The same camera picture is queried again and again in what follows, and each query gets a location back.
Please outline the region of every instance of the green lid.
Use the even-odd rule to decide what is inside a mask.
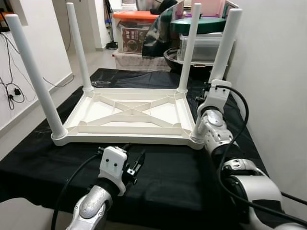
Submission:
[[[171,30],[183,35],[188,35],[192,18],[178,19],[171,22]],[[226,24],[224,18],[204,17],[200,18],[198,22],[197,34],[209,34],[215,32],[222,32]]]

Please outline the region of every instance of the table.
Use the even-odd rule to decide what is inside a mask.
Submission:
[[[91,76],[95,87],[114,88],[176,88],[179,75],[166,72],[133,72],[98,69]],[[190,79],[187,99],[194,118],[197,96],[203,79]],[[82,94],[77,89],[58,108],[62,122],[66,120]],[[225,119],[235,134],[243,123],[233,97],[225,106]],[[76,168],[96,153],[98,146],[107,143],[70,143],[62,147],[53,144],[50,128],[43,121],[11,153],[0,162],[0,202],[24,197],[35,205],[53,208],[65,183]],[[238,144],[256,165],[264,169],[249,132],[245,130]],[[187,146],[133,144],[130,161],[146,150],[145,164],[138,175],[138,183],[118,197],[108,214],[108,219],[160,229],[199,228],[214,226],[229,228],[236,222],[229,220],[233,210],[228,210],[216,170],[204,150]],[[72,212],[75,203],[93,184],[99,173],[100,160],[88,164],[72,181],[61,206]]]

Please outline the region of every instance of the black tablecloth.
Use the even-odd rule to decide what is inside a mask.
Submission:
[[[95,87],[176,88],[179,76],[165,72],[98,69],[91,80]],[[193,98],[199,95],[202,85],[201,80],[189,80],[187,98],[194,118],[196,103]],[[81,94],[82,89],[77,89],[58,108],[63,122]],[[232,97],[227,101],[224,116],[228,128],[235,134],[243,120]],[[70,143],[57,147],[50,134],[47,122],[42,122],[0,162],[0,201],[24,197],[35,205],[53,208],[65,181],[75,169],[96,153],[98,146],[108,146],[106,143]],[[247,156],[264,169],[247,130],[237,142]],[[191,228],[199,223],[202,226],[214,224],[218,229],[227,223],[228,213],[233,210],[227,210],[222,202],[215,168],[204,150],[133,144],[130,161],[133,162],[143,149],[146,149],[146,161],[138,175],[138,183],[129,188],[125,196],[118,197],[108,219],[163,229]],[[99,159],[91,162],[73,180],[61,210],[73,211],[77,200],[98,176],[99,163]]]

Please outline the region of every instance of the floor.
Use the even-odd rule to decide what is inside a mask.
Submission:
[[[115,60],[112,57],[113,50],[103,52],[92,52],[86,54],[86,61],[90,75],[98,68],[116,69]],[[76,55],[69,54],[72,72],[75,74],[75,80],[64,88],[59,88],[52,94],[56,106],[60,105],[69,95],[81,85],[80,68]],[[23,119],[15,128],[9,131],[0,140],[6,143],[6,151],[0,155],[0,160],[11,151],[28,133],[36,126],[37,121],[43,119],[43,112],[38,107]],[[11,199],[0,203],[0,229],[1,230],[49,230],[53,210],[35,206],[23,198]],[[64,230],[68,226],[72,215],[60,212],[57,222],[57,230]],[[149,230],[140,226],[123,225],[114,222],[108,222],[106,230]]]

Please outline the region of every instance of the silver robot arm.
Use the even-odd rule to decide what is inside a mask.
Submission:
[[[198,143],[204,143],[216,167],[221,163],[224,150],[229,147],[222,170],[223,183],[226,187],[249,202],[258,203],[283,213],[282,194],[276,184],[257,168],[253,161],[246,159],[237,143],[229,146],[233,135],[223,120],[223,107],[229,90],[217,88],[216,85],[231,87],[230,82],[213,80],[210,87],[204,90],[191,138]],[[246,230],[307,229],[284,219],[274,219],[271,215],[265,216],[258,210],[242,205],[234,199],[232,202],[236,206],[239,223]]]
[[[66,230],[104,228],[113,199],[124,195],[129,182],[137,183],[136,175],[144,163],[145,155],[143,152],[132,168],[127,164],[127,158],[126,151],[119,147],[104,149],[96,183],[75,205],[72,221]]]

